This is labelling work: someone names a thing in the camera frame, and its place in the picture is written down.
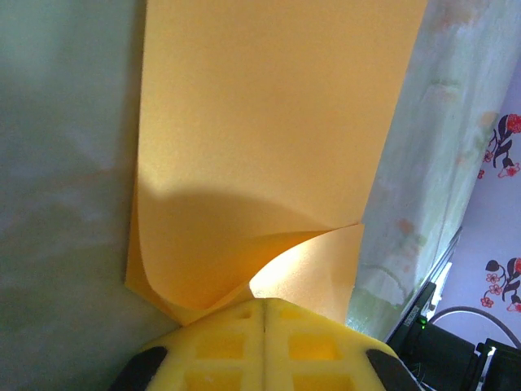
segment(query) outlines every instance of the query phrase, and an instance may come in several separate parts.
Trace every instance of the yellow foam block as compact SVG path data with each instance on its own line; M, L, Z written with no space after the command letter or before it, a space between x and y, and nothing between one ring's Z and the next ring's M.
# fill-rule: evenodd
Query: yellow foam block
M144 351L159 346L168 352L151 368L148 391L384 391L366 351L396 356L380 341L279 299L210 315Z
M425 3L148 1L127 284L191 321L359 223Z

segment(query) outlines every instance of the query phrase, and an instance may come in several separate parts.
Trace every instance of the black cable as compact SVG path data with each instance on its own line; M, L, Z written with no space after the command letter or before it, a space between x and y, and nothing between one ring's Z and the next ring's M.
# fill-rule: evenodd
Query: black cable
M506 334L506 336L509 338L509 340L512 341L512 343L514 344L514 346L517 349L521 349L521 341L519 341L517 339L517 337L514 335L514 333L501 320L499 320L495 316L489 314L488 312L485 312L483 310L478 310L477 308L465 307L464 305L450 307L445 310L441 310L438 314L434 315L431 318L431 320L429 321L429 323L434 324L438 320L443 318L444 316L449 315L449 314L454 314L456 312L465 312L468 314L476 314L476 315L480 315L480 316L488 319L489 321L494 323L496 326L498 326Z

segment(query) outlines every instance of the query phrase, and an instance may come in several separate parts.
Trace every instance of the orange paper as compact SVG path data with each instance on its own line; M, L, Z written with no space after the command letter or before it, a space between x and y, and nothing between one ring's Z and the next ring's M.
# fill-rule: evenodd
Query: orange paper
M424 7L150 0L127 284L188 323L252 297L290 250L292 270L316 272L272 287L261 272L254 290L343 321ZM292 250L304 243L315 261Z

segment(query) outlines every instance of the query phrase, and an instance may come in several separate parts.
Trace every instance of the black rubber pad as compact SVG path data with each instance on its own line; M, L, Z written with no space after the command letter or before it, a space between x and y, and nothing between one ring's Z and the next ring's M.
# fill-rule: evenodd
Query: black rubber pad
M156 346L133 356L109 391L145 391L167 352L165 347Z
M422 391L398 358L377 349L367 350L366 356L386 391Z

